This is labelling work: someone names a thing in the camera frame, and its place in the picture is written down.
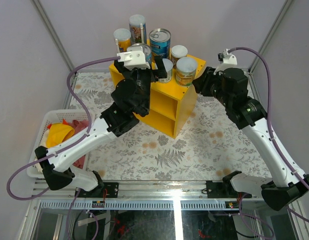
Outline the wide yellow can clear lid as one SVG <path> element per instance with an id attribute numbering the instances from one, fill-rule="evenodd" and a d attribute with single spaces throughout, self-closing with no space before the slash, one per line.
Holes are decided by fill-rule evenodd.
<path id="1" fill-rule="evenodd" d="M 191 57 L 182 57 L 176 63 L 176 82 L 184 87 L 192 85 L 195 79 L 198 63 Z"/>

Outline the short grey can clear lid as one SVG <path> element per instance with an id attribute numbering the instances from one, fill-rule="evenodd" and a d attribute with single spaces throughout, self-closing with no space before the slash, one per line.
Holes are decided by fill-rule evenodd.
<path id="1" fill-rule="evenodd" d="M 159 82 L 166 84 L 166 83 L 170 82 L 171 79 L 172 79 L 173 63 L 172 63 L 171 60 L 164 58 L 163 64 L 164 64 L 165 70 L 167 72 L 167 77 L 166 78 L 159 78 Z"/>

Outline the blue can silver pull-tab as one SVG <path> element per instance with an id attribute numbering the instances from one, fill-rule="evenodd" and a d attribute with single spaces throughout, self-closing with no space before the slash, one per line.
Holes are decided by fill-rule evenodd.
<path id="1" fill-rule="evenodd" d="M 171 33 L 164 28 L 156 28 L 149 33 L 151 60 L 154 63 L 156 56 L 170 59 Z"/>

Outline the small yellow can white lid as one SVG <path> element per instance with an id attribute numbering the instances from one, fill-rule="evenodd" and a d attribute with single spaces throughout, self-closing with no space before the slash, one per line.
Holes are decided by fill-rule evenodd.
<path id="1" fill-rule="evenodd" d="M 180 58 L 186 57 L 188 54 L 188 49 L 183 45 L 175 45 L 171 49 L 171 61 L 174 66 L 176 66 L 177 61 Z"/>

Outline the tall can with white spoon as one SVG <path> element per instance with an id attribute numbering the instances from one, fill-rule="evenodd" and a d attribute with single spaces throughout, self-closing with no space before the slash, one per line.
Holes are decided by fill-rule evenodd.
<path id="1" fill-rule="evenodd" d="M 140 14 L 129 18 L 129 29 L 131 33 L 131 44 L 147 43 L 146 19 Z"/>

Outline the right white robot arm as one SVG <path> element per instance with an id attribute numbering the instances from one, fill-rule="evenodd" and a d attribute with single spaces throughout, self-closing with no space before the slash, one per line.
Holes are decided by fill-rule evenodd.
<path id="1" fill-rule="evenodd" d="M 208 66 L 193 85 L 198 94 L 214 97 L 224 106 L 228 118 L 252 142 L 271 174 L 270 178 L 241 171 L 228 174 L 222 179 L 222 191 L 227 197 L 251 194 L 279 211 L 309 192 L 309 174 L 296 164 L 268 127 L 267 113 L 261 103 L 248 96 L 248 77 L 243 70 L 231 67 L 215 73 Z"/>

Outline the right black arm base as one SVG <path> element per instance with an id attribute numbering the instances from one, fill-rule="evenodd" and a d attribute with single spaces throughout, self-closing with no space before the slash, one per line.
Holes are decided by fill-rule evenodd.
<path id="1" fill-rule="evenodd" d="M 229 198 L 237 198 L 242 195 L 241 192 L 237 192 L 230 180 L 238 175 L 241 174 L 241 171 L 234 171 L 222 178 L 221 181 L 213 181 L 207 180 L 206 181 L 206 194 L 209 199 L 229 199 Z"/>

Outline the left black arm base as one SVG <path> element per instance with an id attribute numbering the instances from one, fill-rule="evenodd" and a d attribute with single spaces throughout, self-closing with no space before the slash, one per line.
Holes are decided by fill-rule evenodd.
<path id="1" fill-rule="evenodd" d="M 102 198 L 102 199 L 116 199 L 119 192 L 119 183 L 118 182 L 103 182 L 99 173 L 93 171 L 93 174 L 96 176 L 98 185 L 91 191 L 80 190 L 78 195 L 79 198 Z"/>

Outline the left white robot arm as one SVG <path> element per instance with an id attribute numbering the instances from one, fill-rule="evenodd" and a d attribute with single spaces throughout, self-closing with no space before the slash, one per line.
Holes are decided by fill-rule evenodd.
<path id="1" fill-rule="evenodd" d="M 149 66 L 140 51 L 119 53 L 115 57 L 91 61 L 74 69 L 77 71 L 113 61 L 124 78 L 111 94 L 114 102 L 94 121 L 90 121 L 86 129 L 54 147 L 40 146 L 35 149 L 50 190 L 74 185 L 95 198 L 103 193 L 104 185 L 99 174 L 74 167 L 73 163 L 98 146 L 127 133 L 140 122 L 138 116 L 149 114 L 151 83 L 167 76 L 163 58 L 156 56 L 154 60 L 156 69 Z"/>

